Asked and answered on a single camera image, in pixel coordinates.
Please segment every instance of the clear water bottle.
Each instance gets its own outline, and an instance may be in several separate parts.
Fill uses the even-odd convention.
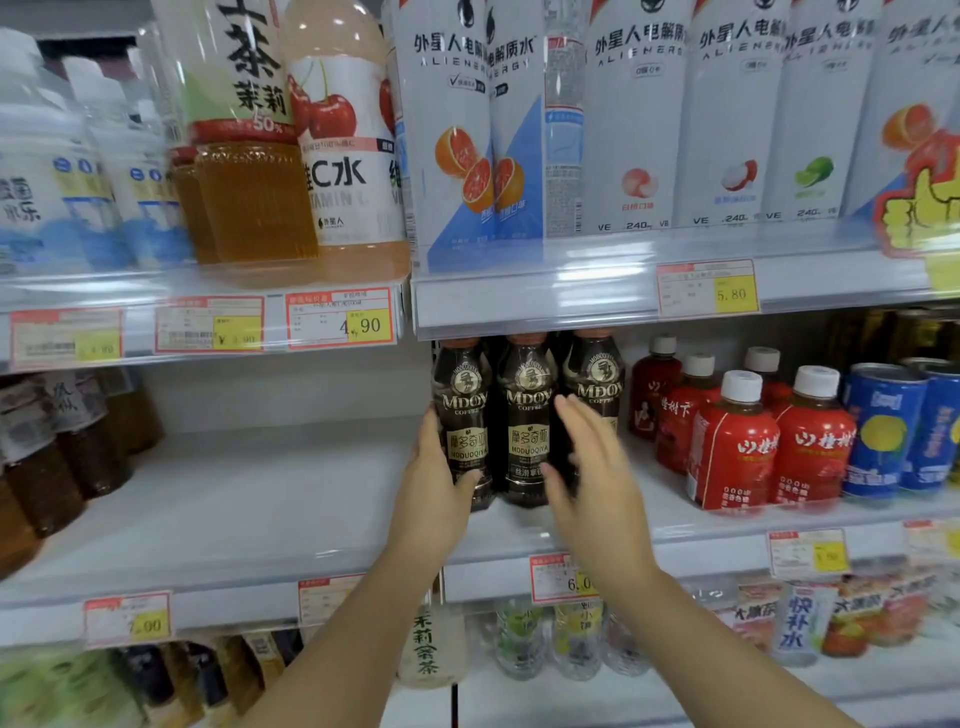
[[[627,677],[639,677],[653,665],[627,627],[611,608],[607,607],[603,622],[603,661],[614,672]]]
[[[577,601],[553,608],[553,659],[561,675],[590,680],[600,671],[603,602]]]
[[[496,663],[514,680],[531,680],[540,674],[546,659],[546,634],[542,607],[514,601],[496,611]]]

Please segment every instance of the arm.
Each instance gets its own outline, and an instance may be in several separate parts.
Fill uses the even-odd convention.
[[[556,398],[581,473],[571,498],[543,466],[564,540],[634,632],[697,728],[855,728],[833,703],[741,640],[657,567],[627,456],[592,409]]]
[[[387,545],[242,728],[374,728],[423,595],[467,530],[479,472],[456,487],[431,407],[396,494]]]

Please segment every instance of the bottle cap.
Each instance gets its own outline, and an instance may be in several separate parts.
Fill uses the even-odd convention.
[[[712,354],[692,353],[684,359],[684,374],[688,376],[713,376],[715,359]]]
[[[743,365],[751,372],[772,374],[780,368],[780,350],[769,347],[750,347]]]
[[[763,377],[756,372],[742,372],[734,369],[723,375],[720,396],[724,400],[753,403],[760,401],[763,391]]]
[[[677,337],[668,333],[654,336],[650,341],[650,353],[677,353]]]
[[[798,395],[829,400],[837,396],[840,373],[830,367],[805,366],[797,370],[793,391]]]

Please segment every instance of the finger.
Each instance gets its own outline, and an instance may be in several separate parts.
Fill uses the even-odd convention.
[[[540,463],[543,473],[543,485],[546,489],[546,499],[550,501],[550,510],[553,511],[553,520],[560,529],[561,536],[569,545],[569,534],[573,527],[573,501],[566,490],[566,483],[557,469],[548,463]]]

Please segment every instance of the hand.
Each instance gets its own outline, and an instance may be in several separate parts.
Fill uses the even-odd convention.
[[[580,469],[573,498],[560,474],[541,465],[554,520],[597,591],[620,609],[659,572],[643,496],[616,433],[600,415],[573,395],[554,402]]]
[[[387,548],[422,566],[431,580],[467,532],[473,489],[480,482],[480,471],[470,471],[453,485],[438,424],[431,404],[403,472],[387,537]]]

